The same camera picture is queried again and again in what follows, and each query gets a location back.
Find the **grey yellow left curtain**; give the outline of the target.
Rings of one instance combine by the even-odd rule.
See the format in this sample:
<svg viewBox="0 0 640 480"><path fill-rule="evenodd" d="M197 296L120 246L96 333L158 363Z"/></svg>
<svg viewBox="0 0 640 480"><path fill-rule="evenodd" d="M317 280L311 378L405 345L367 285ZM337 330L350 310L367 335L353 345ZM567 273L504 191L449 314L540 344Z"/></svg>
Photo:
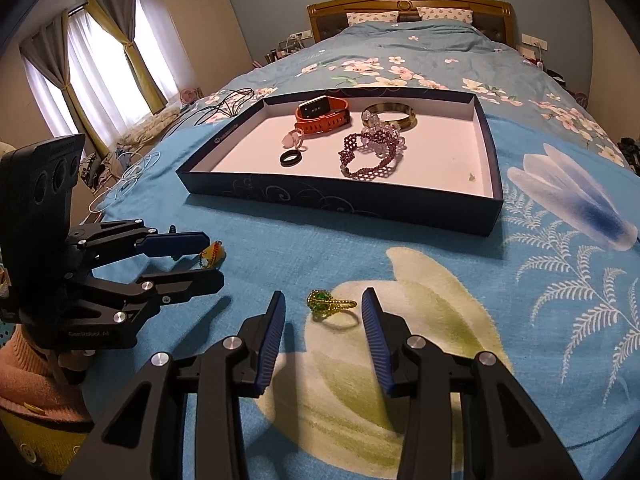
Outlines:
<svg viewBox="0 0 640 480"><path fill-rule="evenodd" d="M68 12L63 11L27 36L20 43L20 52L44 78L61 91L78 132L86 137L99 158L104 159L110 151L91 125L70 82L67 34Z"/></svg>

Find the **right floral pillow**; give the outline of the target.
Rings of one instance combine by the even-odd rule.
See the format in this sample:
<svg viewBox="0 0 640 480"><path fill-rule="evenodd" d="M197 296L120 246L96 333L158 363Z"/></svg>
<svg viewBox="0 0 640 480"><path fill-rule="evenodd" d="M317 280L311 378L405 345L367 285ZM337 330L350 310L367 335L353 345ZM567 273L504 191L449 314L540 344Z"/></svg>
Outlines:
<svg viewBox="0 0 640 480"><path fill-rule="evenodd" d="M473 23L473 11L462 8L433 8L432 6L418 6L416 8L422 21L425 20L449 20L471 25Z"/></svg>

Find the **navy shallow box tray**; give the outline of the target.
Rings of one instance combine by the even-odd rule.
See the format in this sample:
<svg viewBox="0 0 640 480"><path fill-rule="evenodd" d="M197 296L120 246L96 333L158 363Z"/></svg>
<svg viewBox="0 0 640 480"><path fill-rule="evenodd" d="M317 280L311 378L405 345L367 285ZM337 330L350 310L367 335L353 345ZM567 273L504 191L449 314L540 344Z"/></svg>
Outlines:
<svg viewBox="0 0 640 480"><path fill-rule="evenodd" d="M352 122L306 136L300 103L349 102ZM408 131L367 128L362 111L404 103ZM177 171L186 189L207 194L359 214L487 236L503 204L494 138L471 93L353 88L270 96L231 119Z"/></svg>

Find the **orange smart watch band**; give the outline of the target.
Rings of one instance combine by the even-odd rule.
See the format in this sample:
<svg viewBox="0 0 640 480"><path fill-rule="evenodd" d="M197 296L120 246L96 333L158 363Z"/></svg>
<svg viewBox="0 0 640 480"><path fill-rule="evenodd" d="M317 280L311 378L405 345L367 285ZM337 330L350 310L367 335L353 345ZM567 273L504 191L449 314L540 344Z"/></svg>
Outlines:
<svg viewBox="0 0 640 480"><path fill-rule="evenodd" d="M341 129L351 122L349 102L335 96L317 96L296 108L294 127L306 136L315 136Z"/></svg>

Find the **wooden headboard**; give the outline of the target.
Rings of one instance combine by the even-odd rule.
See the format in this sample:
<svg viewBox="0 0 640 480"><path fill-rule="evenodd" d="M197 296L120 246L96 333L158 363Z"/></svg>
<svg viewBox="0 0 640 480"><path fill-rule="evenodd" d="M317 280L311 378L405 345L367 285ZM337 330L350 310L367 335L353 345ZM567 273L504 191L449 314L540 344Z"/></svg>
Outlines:
<svg viewBox="0 0 640 480"><path fill-rule="evenodd" d="M516 47L514 11L500 0L330 0L307 6L315 42L339 34L348 26L349 13L398 11L399 21L419 19L419 8L463 9L473 12L472 25L489 39Z"/></svg>

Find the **grey yellow curtain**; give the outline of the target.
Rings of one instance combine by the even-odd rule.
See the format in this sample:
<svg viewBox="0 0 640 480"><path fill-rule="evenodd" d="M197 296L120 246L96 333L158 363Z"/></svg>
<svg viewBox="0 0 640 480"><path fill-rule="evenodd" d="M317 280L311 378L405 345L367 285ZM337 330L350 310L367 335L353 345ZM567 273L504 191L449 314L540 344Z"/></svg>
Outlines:
<svg viewBox="0 0 640 480"><path fill-rule="evenodd" d="M91 125L70 82L67 34L68 12L63 11L27 36L20 43L20 52L44 78L61 91L78 132L86 137L99 158L104 159L110 151Z"/></svg>
<svg viewBox="0 0 640 480"><path fill-rule="evenodd" d="M136 44L136 0L87 0L85 10L104 32L122 45L134 82L152 114L167 100L158 88Z"/></svg>

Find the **floral pillow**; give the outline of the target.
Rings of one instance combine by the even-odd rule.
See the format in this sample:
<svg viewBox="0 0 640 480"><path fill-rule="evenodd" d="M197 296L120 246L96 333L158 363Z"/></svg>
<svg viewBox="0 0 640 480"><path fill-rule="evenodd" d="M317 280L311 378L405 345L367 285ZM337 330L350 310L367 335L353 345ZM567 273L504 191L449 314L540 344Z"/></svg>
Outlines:
<svg viewBox="0 0 640 480"><path fill-rule="evenodd" d="M432 6L418 6L416 8L422 21L425 20L449 20L471 25L473 23L473 11L462 8L433 8Z"/></svg>
<svg viewBox="0 0 640 480"><path fill-rule="evenodd" d="M398 11L384 12L347 12L347 24L354 26L367 22L395 24L398 21Z"/></svg>

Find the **light blue floral blanket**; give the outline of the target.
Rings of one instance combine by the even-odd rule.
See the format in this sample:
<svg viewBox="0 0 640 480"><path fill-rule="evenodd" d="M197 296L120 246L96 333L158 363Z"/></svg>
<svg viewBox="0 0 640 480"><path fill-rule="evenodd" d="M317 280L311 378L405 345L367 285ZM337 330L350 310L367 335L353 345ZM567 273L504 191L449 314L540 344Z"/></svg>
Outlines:
<svg viewBox="0 0 640 480"><path fill-rule="evenodd" d="M445 351L496 352L570 451L601 479L639 425L639 181L602 151L491 117L506 198L488 237L352 214L191 195L178 167L213 134L181 130L109 211L224 243L226 284L169 307L130 350L102 354L82 394L100 416L152 354L193 356L286 299L273 381L241 404L254 479L390 479L405 400L384 398L358 312L314 321L309 292L384 309Z"/></svg>

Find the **white wall socket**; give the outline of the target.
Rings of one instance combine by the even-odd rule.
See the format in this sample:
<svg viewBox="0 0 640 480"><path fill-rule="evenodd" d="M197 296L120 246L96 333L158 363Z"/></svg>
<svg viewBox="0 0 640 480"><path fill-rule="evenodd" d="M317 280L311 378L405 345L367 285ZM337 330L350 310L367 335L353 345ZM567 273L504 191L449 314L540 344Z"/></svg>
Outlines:
<svg viewBox="0 0 640 480"><path fill-rule="evenodd" d="M526 46L532 47L532 48L537 48L543 51L547 51L548 50L548 41L547 40L543 40L540 38L537 38L535 36L530 36L527 34L524 34L524 32L521 33L521 42L522 44L525 44Z"/></svg>

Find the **grey yellow right curtain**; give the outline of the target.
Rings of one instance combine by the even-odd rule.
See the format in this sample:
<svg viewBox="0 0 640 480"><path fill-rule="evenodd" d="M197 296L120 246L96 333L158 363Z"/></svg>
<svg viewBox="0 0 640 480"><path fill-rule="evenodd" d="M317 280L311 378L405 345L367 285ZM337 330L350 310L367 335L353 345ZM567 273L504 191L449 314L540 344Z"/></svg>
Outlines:
<svg viewBox="0 0 640 480"><path fill-rule="evenodd" d="M136 44L136 0L87 0L85 10L104 32L122 45L134 82L152 114L167 100L158 88Z"/></svg>

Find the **white earphones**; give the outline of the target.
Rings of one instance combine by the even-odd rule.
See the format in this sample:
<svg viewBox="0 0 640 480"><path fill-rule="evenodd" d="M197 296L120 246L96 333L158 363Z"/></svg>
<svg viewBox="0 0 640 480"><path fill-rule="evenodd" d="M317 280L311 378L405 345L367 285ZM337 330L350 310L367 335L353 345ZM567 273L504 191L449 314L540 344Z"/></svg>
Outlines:
<svg viewBox="0 0 640 480"><path fill-rule="evenodd" d="M115 205L141 180L144 174L160 161L160 153L149 152L129 165L110 188L104 188L88 207L90 214L102 214Z"/></svg>

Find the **blue floral duvet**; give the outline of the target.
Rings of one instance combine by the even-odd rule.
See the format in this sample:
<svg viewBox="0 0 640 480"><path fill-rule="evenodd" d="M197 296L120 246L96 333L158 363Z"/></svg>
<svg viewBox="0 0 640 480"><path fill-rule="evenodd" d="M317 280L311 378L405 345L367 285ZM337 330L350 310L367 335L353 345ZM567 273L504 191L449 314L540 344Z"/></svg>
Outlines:
<svg viewBox="0 0 640 480"><path fill-rule="evenodd" d="M453 20L364 22L282 60L255 68L197 100L171 128L227 119L267 96L319 89L421 88L475 94L485 112L572 142L626 166L626 159L570 92L532 62Z"/></svg>

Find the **left floral pillow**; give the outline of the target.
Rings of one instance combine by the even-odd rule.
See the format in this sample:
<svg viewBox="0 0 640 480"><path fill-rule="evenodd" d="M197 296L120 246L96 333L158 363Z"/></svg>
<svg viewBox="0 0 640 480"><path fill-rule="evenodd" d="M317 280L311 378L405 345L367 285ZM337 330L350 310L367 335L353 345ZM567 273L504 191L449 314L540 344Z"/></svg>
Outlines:
<svg viewBox="0 0 640 480"><path fill-rule="evenodd" d="M395 24L398 21L398 11L384 12L347 12L347 24L354 26L367 22Z"/></svg>

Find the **tortoiseshell bangle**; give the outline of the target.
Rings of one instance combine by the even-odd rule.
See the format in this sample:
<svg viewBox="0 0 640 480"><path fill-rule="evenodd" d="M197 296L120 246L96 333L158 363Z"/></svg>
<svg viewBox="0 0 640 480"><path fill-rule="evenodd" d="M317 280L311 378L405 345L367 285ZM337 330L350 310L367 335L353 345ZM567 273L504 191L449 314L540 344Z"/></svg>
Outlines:
<svg viewBox="0 0 640 480"><path fill-rule="evenodd" d="M383 102L366 107L361 113L361 122L367 128L390 126L399 131L408 131L416 126L416 112L404 103Z"/></svg>

